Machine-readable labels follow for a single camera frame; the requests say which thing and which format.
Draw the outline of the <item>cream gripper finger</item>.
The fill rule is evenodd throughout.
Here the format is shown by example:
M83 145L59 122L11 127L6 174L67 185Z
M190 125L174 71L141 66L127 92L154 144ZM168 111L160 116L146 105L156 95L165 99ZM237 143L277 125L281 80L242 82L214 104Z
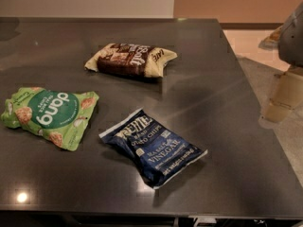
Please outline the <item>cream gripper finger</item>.
M283 121L303 102L303 68L290 66L278 79L275 90L269 97L264 118L270 122Z

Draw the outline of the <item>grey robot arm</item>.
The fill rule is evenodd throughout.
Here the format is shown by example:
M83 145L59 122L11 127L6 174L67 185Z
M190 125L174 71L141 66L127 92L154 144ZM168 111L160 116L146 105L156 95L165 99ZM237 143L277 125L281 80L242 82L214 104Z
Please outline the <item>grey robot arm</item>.
M282 26L278 55L290 67L278 77L262 112L262 117L273 123L283 121L303 102L303 3Z

